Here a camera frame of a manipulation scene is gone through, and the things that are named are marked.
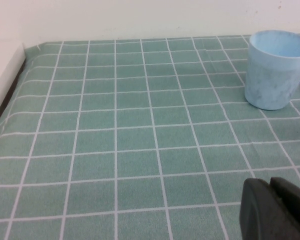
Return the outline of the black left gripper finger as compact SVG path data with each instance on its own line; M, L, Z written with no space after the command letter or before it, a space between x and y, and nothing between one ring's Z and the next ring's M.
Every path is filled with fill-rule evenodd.
M300 240L300 188L282 177L246 179L239 223L244 240Z

